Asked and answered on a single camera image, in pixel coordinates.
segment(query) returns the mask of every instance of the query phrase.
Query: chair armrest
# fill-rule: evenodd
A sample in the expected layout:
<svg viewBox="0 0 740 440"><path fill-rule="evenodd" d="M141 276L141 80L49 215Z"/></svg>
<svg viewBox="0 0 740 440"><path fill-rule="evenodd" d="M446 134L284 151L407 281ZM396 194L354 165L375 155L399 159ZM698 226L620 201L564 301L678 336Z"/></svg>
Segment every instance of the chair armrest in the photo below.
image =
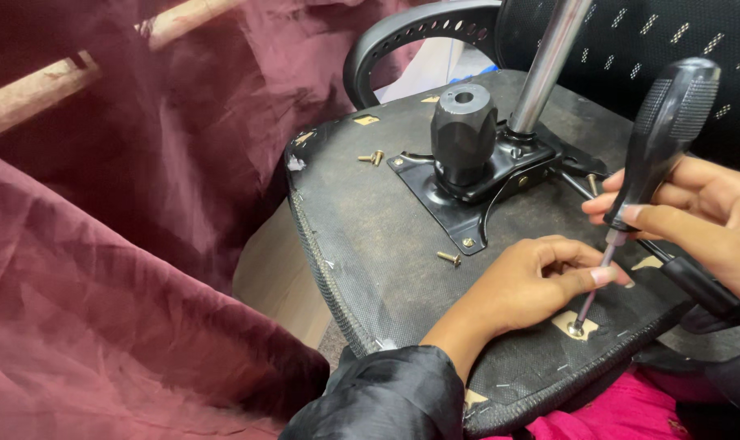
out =
<svg viewBox="0 0 740 440"><path fill-rule="evenodd" d="M502 6L498 0L438 2L390 15L365 32L345 57L343 85L358 110L379 104L370 87L375 63L394 49L427 37L450 37L474 45L499 65L495 28Z"/></svg>

